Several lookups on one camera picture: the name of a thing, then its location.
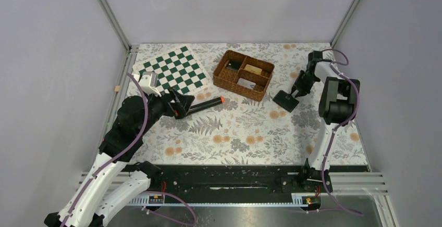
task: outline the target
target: green and white chessboard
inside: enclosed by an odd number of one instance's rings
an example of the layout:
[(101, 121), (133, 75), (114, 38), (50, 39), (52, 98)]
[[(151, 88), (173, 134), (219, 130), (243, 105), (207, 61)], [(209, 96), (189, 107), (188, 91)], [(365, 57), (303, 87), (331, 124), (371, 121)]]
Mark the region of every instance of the green and white chessboard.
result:
[(181, 94), (196, 93), (210, 84), (210, 78), (187, 46), (179, 47), (161, 56), (149, 59), (134, 67), (140, 75), (144, 72), (158, 74), (158, 91), (175, 88)]

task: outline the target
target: floral tablecloth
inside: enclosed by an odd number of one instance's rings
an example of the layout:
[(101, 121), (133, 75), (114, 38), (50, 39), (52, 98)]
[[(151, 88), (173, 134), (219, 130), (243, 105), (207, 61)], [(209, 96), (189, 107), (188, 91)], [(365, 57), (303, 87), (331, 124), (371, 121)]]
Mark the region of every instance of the floral tablecloth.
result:
[[(136, 64), (174, 49), (181, 44), (141, 44)], [(195, 103), (223, 96), (225, 103), (182, 120), (162, 117), (144, 136), (144, 145), (131, 163), (182, 165), (301, 165), (317, 142), (320, 118), (317, 108), (323, 84), (300, 98), (292, 113), (272, 101), (279, 90), (290, 91), (307, 55), (330, 48), (328, 43), (309, 44), (187, 44), (212, 75), (228, 49), (275, 64), (275, 70), (261, 102), (242, 97), (211, 84), (194, 96)], [(334, 59), (329, 53), (327, 58)], [(133, 83), (127, 96), (139, 95)], [(366, 156), (354, 123), (338, 131), (331, 155), (332, 165), (366, 165)]]

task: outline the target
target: wicker basket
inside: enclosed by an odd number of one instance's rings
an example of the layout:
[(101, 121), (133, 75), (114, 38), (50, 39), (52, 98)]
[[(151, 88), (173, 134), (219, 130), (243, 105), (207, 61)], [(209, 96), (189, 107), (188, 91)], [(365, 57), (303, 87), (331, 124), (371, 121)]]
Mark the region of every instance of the wicker basket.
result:
[[(238, 71), (226, 68), (230, 61), (241, 63), (241, 67)], [(244, 67), (247, 64), (261, 68), (261, 75), (244, 70)], [(270, 83), (270, 79), (272, 78), (274, 68), (275, 65), (272, 63), (228, 50), (213, 72), (213, 84), (244, 97), (261, 101), (267, 90), (268, 84)], [(255, 83), (254, 88), (250, 89), (237, 84), (238, 80), (241, 78)]]

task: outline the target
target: wooden block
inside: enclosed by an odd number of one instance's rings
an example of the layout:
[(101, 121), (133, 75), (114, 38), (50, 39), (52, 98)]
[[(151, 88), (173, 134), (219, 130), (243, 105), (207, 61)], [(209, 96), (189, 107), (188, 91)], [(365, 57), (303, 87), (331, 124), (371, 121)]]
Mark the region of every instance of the wooden block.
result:
[(244, 70), (249, 71), (249, 72), (256, 73), (256, 74), (258, 74), (258, 75), (261, 75), (261, 72), (262, 72), (262, 69), (261, 69), (261, 68), (254, 67), (254, 66), (250, 66), (249, 64), (247, 64), (247, 65), (244, 67)]

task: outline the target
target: white wall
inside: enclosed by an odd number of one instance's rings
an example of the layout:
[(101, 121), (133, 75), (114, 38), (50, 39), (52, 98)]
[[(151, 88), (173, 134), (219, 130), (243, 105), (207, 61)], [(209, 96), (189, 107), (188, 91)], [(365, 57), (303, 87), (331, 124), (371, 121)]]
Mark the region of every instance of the white wall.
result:
[(330, 42), (352, 0), (108, 0), (132, 44)]
[(44, 226), (100, 143), (124, 57), (97, 0), (0, 0), (0, 226)]
[(336, 46), (361, 80), (361, 135), (400, 226), (440, 226), (442, 0), (363, 0)]

